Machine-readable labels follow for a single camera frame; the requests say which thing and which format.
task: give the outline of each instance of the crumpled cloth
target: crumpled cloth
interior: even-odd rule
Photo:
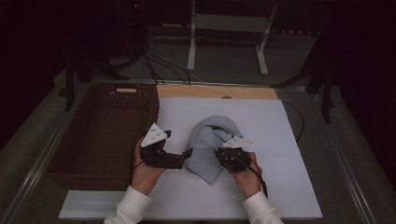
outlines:
[[[193,148],[192,156],[184,161],[191,171],[208,184],[218,178],[222,166],[215,151],[234,136],[243,137],[233,120],[224,116],[212,116],[201,120],[191,132],[187,149]]]

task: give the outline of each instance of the hand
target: hand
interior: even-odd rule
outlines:
[[[249,152],[248,155],[252,160],[257,163],[256,154],[254,154],[254,152]],[[250,164],[250,167],[259,174],[262,173],[262,168],[259,166],[258,170],[254,162]],[[236,186],[239,188],[239,190],[242,192],[246,199],[250,198],[257,192],[262,190],[262,183],[260,182],[260,179],[253,172],[251,172],[251,170],[246,169],[243,172],[228,173],[233,177]]]
[[[134,166],[139,164],[141,144],[143,137],[139,139],[134,149]],[[132,178],[131,187],[143,194],[149,195],[157,183],[157,179],[165,171],[165,168],[154,168],[147,166],[144,162],[134,168],[134,176]]]

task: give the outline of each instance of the wicker basket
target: wicker basket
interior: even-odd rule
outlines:
[[[92,84],[46,176],[65,189],[126,190],[134,140],[158,111],[155,85]]]

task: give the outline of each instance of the person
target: person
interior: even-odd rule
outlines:
[[[141,138],[134,151],[134,178],[131,185],[126,190],[125,196],[117,205],[117,211],[111,213],[105,219],[105,224],[135,224],[143,219],[143,214],[151,202],[149,193],[154,188],[157,179],[165,171],[164,168],[154,168],[147,166],[140,160]],[[251,159],[256,161],[253,152],[249,152]],[[259,166],[251,166],[257,172],[262,173]],[[245,206],[250,223],[252,224],[278,224],[280,220],[277,210],[269,204],[262,192],[262,185],[249,169],[239,173],[230,173],[236,186],[245,196],[243,205]]]

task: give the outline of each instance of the white sleeve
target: white sleeve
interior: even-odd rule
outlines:
[[[143,219],[151,198],[128,187],[125,196],[117,205],[117,211],[108,215],[105,224],[135,224]]]
[[[269,204],[262,191],[254,194],[244,201],[247,209],[248,219],[252,224],[279,224],[280,220],[277,210]]]

